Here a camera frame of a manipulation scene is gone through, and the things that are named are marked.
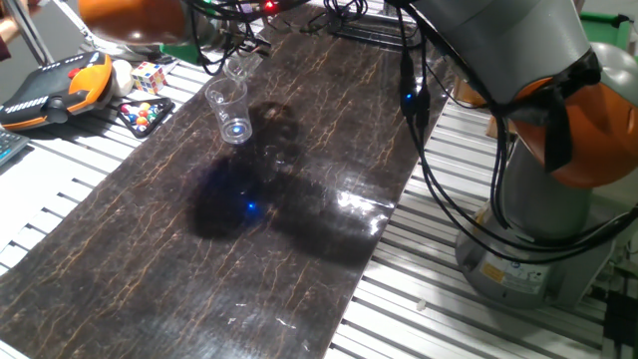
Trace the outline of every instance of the label sticker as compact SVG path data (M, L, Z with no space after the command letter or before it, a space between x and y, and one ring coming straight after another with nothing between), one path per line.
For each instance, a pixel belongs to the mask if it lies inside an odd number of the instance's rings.
M549 265L532 265L511 262L487 253L480 272L500 285L519 292L538 294Z

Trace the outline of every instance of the white ball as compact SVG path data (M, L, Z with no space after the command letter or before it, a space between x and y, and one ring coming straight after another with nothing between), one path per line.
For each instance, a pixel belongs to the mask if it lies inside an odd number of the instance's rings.
M117 60L113 63L113 70L116 77L113 95L124 97L133 89L133 66L125 60Z

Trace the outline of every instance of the rubik's cube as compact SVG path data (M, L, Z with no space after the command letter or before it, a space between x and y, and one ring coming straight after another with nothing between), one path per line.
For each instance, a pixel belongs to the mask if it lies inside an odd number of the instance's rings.
M155 95L166 85L166 77L160 65L143 62L133 70L133 80L140 91Z

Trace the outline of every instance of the cup rim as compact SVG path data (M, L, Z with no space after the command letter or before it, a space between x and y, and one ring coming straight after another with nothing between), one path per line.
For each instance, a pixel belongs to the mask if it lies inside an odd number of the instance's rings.
M206 88L206 90L204 91L204 95L206 96L206 99L208 100L208 102L209 102L209 103L211 103L211 100L210 100L210 96L208 95L208 93L210 92L210 90L211 90L212 86L213 86L213 85L215 85L215 84L217 84L217 83L224 82L224 81L231 81L231 82L235 83L236 85L239 85L239 86L241 87L242 95L239 97L239 99L237 99L237 100L235 100L235 101L231 101L231 102L223 102L223 103L217 103L217 102L215 102L215 104L216 104L216 105L224 105L224 106L226 106L226 105L232 105L232 104L234 104L234 103L237 103L237 102L239 102L239 101L243 100L243 98L245 98L245 97L248 95L248 87L246 86L246 83L245 83L245 82L243 82L243 81L241 81L241 82L237 82L237 81L234 81L234 80L229 79L229 78L220 79L220 80L217 80L217 81L213 82L212 84L208 85L208 87L207 87L207 88Z

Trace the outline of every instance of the dark marbled mat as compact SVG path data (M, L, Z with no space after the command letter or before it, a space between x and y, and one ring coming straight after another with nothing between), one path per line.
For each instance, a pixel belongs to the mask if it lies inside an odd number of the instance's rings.
M0 278L1 340L33 359L322 357L417 154L399 54L271 40L251 142L225 144L197 94Z

